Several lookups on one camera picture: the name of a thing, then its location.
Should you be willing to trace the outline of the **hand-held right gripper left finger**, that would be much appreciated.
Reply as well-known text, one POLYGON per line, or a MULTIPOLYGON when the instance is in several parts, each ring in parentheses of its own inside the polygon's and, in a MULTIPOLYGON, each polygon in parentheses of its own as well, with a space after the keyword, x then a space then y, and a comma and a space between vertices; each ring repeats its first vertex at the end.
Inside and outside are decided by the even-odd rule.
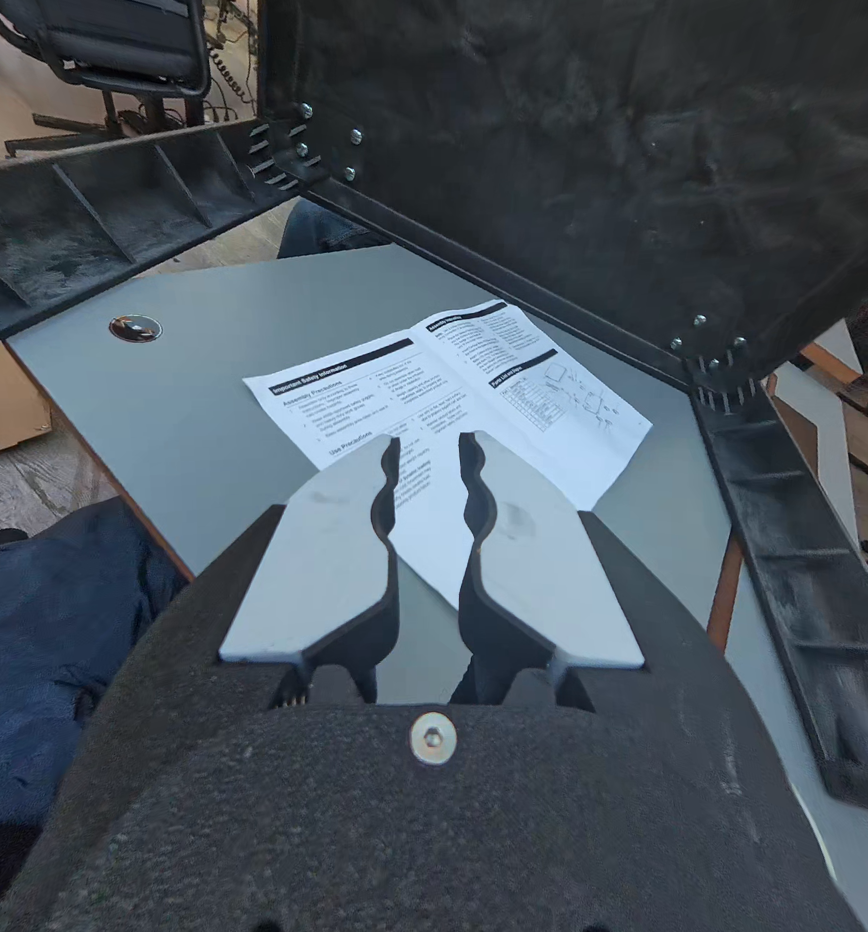
POLYGON ((397 523, 401 439, 381 434, 288 500, 219 648, 225 662, 291 664, 302 682, 344 668, 378 700, 401 628, 397 523))

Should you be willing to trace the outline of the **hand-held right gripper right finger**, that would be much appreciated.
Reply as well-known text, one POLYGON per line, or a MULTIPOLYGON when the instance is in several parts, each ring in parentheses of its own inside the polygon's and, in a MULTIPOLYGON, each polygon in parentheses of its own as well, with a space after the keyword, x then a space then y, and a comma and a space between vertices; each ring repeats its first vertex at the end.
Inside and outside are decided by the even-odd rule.
POLYGON ((519 674, 554 693, 585 669, 639 671, 646 658, 580 510, 484 430, 460 435, 474 535, 459 626, 471 652, 460 703, 502 703, 519 674))

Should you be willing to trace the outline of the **black chair seat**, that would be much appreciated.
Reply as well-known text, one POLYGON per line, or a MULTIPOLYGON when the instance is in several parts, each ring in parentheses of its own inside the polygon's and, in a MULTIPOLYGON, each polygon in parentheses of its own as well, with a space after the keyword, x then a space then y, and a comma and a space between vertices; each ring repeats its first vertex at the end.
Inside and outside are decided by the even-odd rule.
POLYGON ((261 1, 309 197, 639 368, 868 301, 868 1, 261 1))

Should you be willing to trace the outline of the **grey desk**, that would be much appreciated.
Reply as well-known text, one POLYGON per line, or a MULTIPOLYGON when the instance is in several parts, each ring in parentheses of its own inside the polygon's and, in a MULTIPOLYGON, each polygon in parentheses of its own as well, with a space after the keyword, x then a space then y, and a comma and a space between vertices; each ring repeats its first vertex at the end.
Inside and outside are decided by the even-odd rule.
MULTIPOLYGON (((194 573, 315 468, 244 376, 409 328, 490 293, 401 246, 135 279, 11 346, 149 523, 194 573), (154 342, 109 331, 163 324, 154 342)), ((556 325, 553 339, 645 414, 652 430, 595 513, 701 624, 731 518, 688 396, 556 325)))

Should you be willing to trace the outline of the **white printed instruction sheet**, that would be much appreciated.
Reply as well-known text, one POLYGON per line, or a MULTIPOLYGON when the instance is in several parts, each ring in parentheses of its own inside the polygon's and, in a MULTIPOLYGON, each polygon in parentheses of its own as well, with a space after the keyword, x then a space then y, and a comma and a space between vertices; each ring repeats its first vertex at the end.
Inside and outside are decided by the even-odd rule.
POLYGON ((577 509, 592 510, 652 430, 502 300, 244 382, 319 469, 377 435, 399 437, 394 547, 454 609, 474 540, 464 518, 461 432, 488 432, 577 509))

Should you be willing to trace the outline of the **person's leg in blue jeans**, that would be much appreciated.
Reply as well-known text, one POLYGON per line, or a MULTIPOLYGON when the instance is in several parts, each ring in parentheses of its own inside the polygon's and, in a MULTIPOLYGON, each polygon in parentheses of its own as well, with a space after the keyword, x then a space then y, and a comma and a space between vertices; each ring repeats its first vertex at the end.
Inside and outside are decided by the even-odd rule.
POLYGON ((185 585, 120 497, 0 544, 0 824, 44 823, 91 716, 185 585))

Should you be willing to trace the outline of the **brown cardboard box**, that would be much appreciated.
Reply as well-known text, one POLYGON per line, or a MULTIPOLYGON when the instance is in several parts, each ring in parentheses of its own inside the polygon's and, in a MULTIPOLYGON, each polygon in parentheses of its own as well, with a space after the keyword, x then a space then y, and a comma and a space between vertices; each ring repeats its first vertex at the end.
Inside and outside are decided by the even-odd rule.
POLYGON ((0 451, 54 428, 50 403, 0 342, 0 451))

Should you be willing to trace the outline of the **black office chair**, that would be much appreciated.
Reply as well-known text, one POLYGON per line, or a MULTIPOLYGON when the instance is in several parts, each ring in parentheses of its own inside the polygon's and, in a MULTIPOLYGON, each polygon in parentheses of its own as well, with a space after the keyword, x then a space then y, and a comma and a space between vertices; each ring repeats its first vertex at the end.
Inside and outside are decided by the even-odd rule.
POLYGON ((105 121, 33 114, 60 134, 5 141, 6 155, 58 152, 205 124, 212 87, 204 1, 0 1, 0 36, 70 86, 102 93, 105 121))

